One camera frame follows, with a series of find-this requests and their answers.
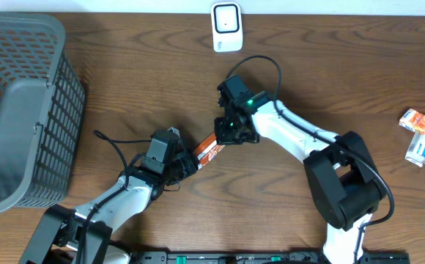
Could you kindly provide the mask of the red chocolate bar wrapper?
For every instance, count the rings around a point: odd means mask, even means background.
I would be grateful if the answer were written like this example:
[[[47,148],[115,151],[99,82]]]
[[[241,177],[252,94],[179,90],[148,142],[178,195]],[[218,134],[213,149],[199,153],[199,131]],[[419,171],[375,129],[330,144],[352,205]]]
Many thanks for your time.
[[[198,160],[198,169],[202,169],[208,165],[214,157],[219,154],[224,145],[217,143],[214,133],[210,134],[194,151],[193,154]]]

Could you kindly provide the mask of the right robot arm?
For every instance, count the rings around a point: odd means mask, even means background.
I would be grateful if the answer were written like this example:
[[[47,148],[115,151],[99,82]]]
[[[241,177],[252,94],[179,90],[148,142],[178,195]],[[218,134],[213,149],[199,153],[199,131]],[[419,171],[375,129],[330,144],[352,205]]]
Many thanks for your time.
[[[379,202],[393,196],[362,138],[318,128],[266,92],[254,94],[239,76],[218,85],[215,119],[220,145],[257,144],[265,137],[303,164],[311,196],[327,222],[323,254],[329,263],[359,263],[366,228]]]

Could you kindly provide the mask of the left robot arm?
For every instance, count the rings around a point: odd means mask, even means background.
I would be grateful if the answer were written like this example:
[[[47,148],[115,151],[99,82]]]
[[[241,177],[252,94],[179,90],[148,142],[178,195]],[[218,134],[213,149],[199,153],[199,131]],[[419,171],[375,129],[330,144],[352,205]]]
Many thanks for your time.
[[[197,169],[196,156],[176,128],[156,130],[148,151],[124,161],[109,190],[73,209],[49,207],[20,262],[103,263],[112,255],[118,263],[129,263],[131,254],[114,247],[111,235]]]

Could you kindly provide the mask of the white Panadol box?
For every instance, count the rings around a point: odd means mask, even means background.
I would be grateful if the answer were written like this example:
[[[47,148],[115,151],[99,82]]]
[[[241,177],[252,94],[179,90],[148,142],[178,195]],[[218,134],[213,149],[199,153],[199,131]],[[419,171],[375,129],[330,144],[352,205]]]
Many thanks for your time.
[[[425,164],[425,133],[415,133],[404,158],[419,167]]]

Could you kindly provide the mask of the orange juice carton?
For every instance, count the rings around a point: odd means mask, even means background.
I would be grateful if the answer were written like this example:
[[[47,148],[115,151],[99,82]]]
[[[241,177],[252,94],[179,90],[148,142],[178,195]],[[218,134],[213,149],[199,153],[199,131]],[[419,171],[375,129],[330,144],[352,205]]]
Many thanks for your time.
[[[409,131],[425,134],[425,114],[408,109],[399,119],[399,125]]]

